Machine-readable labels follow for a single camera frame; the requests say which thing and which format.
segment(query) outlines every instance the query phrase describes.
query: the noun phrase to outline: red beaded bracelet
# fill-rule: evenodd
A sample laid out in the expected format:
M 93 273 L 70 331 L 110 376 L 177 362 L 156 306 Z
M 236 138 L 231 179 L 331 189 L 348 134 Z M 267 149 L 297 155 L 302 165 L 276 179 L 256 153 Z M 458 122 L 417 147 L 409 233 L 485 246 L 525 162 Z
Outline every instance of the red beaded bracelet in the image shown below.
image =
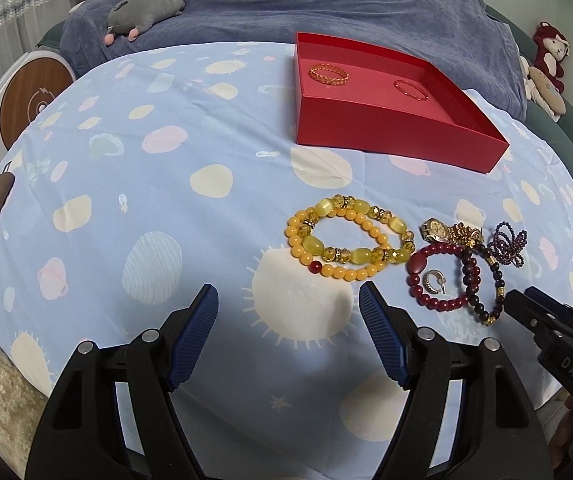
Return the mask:
M 412 297 L 416 298 L 419 304 L 431 310 L 438 310 L 438 312 L 448 312 L 456 308 L 462 308 L 468 303 L 466 294 L 462 294 L 453 300 L 438 300 L 438 298 L 432 298 L 430 295 L 423 293 L 420 286 L 420 272 L 426 268 L 429 256 L 433 254 L 455 254 L 460 256 L 463 250 L 464 247 L 455 244 L 431 244 L 423 247 L 411 256 L 407 262 L 407 271 L 409 272 L 407 283 L 411 286 L 409 291 Z

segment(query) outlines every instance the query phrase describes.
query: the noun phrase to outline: dark red bead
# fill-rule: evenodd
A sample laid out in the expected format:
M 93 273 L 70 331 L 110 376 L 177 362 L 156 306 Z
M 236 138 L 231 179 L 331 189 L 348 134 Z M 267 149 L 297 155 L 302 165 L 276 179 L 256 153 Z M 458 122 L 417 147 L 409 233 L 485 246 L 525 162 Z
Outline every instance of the dark red bead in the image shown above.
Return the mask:
M 413 253 L 407 262 L 407 270 L 410 274 L 419 274 L 427 266 L 427 257 L 422 253 Z
M 313 262 L 311 262 L 309 264 L 309 270 L 311 272 L 313 272 L 314 274 L 317 274 L 318 272 L 323 270 L 323 264 L 321 262 L 319 262 L 318 260 L 314 260 Z

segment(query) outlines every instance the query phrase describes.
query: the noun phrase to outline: plush toy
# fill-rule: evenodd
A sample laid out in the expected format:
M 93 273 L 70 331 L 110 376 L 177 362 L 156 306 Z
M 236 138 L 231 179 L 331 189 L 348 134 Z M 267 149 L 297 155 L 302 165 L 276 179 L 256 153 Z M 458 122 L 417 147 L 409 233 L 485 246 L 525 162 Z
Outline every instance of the plush toy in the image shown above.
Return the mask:
M 108 14 L 104 43 L 112 45 L 117 34 L 124 34 L 129 41 L 135 41 L 154 23 L 182 14 L 184 5 L 184 0 L 124 0 Z
M 569 42 L 547 22 L 540 23 L 533 39 L 537 43 L 535 67 L 551 80 L 558 92 L 564 92 L 564 83 L 558 78 L 564 76 L 561 62 L 569 56 Z

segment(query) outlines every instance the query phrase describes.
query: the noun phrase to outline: red tray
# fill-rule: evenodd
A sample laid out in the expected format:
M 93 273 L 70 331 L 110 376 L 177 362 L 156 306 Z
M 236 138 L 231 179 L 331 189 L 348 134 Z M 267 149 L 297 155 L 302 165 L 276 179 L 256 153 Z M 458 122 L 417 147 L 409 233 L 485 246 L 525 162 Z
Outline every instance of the red tray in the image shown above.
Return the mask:
M 314 64 L 345 70 L 346 84 L 314 80 Z M 295 78 L 298 144 L 412 156 L 483 173 L 509 146 L 438 68 L 390 48 L 298 32 Z

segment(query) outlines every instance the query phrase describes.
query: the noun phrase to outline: bed sheet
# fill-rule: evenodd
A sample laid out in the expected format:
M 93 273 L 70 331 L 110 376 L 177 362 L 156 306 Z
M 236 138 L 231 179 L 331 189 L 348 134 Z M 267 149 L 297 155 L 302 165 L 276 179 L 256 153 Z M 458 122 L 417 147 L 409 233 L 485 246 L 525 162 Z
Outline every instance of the bed sheet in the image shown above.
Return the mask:
M 544 142 L 475 91 L 467 95 L 511 144 L 489 174 L 298 146 L 293 54 L 279 43 L 141 52 L 92 70 L 51 103 L 0 165 L 16 175 L 0 216 L 0 345 L 49 394 L 79 342 L 129 342 L 212 283 L 220 313 L 192 378 L 173 394 L 205 473 L 371 478 L 406 394 L 361 320 L 359 283 L 298 263 L 285 248 L 286 220 L 337 192 L 389 208 L 417 235 L 432 216 L 485 235 L 507 220 L 529 233 L 525 266 L 505 269 L 507 288 L 535 285 L 573 305 L 573 181 Z M 356 132 L 372 134 L 368 125 Z M 340 219 L 316 233 L 337 246 L 369 243 Z M 452 296 L 452 256 L 431 267 L 446 273 Z M 508 316 L 486 328 L 465 308 L 429 311 L 405 278 L 390 267 L 374 282 L 447 339 L 498 338 L 536 406 L 556 390 L 527 330 Z M 124 388 L 119 398 L 137 450 Z M 435 462 L 449 454 L 457 398 L 454 384 Z

